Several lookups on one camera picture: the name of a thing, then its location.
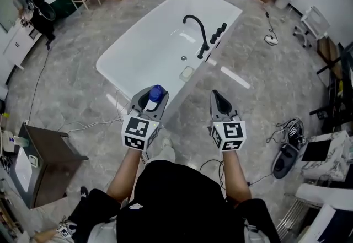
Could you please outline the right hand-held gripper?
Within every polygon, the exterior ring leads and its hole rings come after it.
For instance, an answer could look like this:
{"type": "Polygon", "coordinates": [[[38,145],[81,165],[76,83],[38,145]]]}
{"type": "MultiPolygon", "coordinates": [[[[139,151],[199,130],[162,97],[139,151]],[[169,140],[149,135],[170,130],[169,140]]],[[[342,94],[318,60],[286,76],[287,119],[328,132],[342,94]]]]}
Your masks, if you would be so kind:
{"type": "Polygon", "coordinates": [[[208,131],[216,147],[220,151],[240,150],[247,138],[245,122],[218,90],[211,92],[210,112],[208,131]]]}

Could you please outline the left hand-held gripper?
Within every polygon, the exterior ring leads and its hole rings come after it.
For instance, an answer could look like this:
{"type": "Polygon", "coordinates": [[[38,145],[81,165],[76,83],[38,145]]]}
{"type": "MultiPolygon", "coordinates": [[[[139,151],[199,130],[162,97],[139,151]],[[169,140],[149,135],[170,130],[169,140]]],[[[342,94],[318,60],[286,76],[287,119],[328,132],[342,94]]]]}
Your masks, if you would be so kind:
{"type": "Polygon", "coordinates": [[[124,146],[146,151],[157,137],[162,124],[161,118],[166,108],[169,93],[153,86],[139,91],[133,96],[130,110],[124,115],[121,138],[124,146]],[[148,112],[143,112],[148,104],[148,112]]]}

